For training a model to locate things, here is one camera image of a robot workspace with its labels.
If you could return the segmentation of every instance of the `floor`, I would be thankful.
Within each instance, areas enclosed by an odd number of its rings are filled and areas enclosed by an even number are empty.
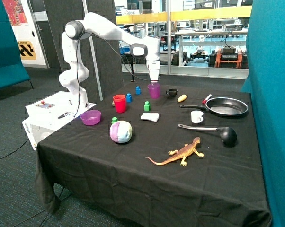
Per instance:
[[[59,84],[58,69],[26,70],[35,89],[26,81],[0,90],[0,227],[140,226],[118,219],[95,204],[78,200],[60,185],[54,187],[62,199],[57,213],[48,215],[41,206],[33,188],[36,153],[27,141],[21,122],[28,117],[26,105],[65,88]],[[124,84],[131,83],[131,75],[124,73],[123,80]],[[160,83],[240,91],[244,81],[162,75]]]

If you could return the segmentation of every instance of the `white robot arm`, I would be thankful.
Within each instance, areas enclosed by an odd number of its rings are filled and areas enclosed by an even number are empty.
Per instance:
[[[78,103],[80,91],[79,108],[88,108],[86,91],[80,87],[79,82],[84,81],[89,76],[89,71],[82,63],[78,42],[91,35],[105,40],[121,40],[128,43],[133,57],[146,58],[151,82],[158,82],[160,69],[159,38],[156,36],[146,36],[143,39],[136,38],[104,17],[90,12],[86,14],[83,20],[69,22],[62,34],[63,56],[71,68],[59,76],[59,81],[71,92],[71,99],[74,103]]]

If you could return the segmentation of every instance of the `white box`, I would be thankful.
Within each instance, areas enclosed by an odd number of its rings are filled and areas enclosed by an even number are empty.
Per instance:
[[[40,141],[96,105],[89,103],[85,109],[77,112],[78,104],[71,103],[70,95],[70,92],[60,91],[26,106],[29,117],[22,124],[33,150],[36,150]]]

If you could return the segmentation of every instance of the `black tablecloth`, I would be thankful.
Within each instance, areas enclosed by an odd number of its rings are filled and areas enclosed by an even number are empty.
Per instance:
[[[142,94],[135,94],[141,86]],[[112,97],[94,109],[102,113],[101,122],[86,126],[78,118],[41,141],[37,146],[35,187],[45,208],[54,213],[59,199],[53,192],[58,183],[75,196],[95,202],[119,218],[144,226],[234,227],[269,226],[262,165],[249,93],[222,92],[176,87],[177,97],[165,94],[176,86],[161,85],[159,99],[150,99],[147,84],[129,84],[115,94],[131,93],[124,113],[116,113]],[[242,118],[222,118],[204,113],[202,126],[229,126],[237,132],[235,147],[223,145],[217,132],[191,131],[177,127],[193,125],[190,112],[181,104],[201,104],[212,97],[231,97],[249,106]],[[142,121],[144,102],[159,113],[158,122]],[[126,144],[114,143],[109,136],[112,117],[128,121],[133,136]],[[163,161],[168,152],[181,149],[196,136],[201,138],[187,166],[181,160],[155,166],[145,157]]]

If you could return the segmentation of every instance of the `orange machine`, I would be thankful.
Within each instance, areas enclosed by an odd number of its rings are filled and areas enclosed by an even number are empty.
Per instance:
[[[242,51],[236,48],[220,48],[216,54],[215,67],[241,69]]]

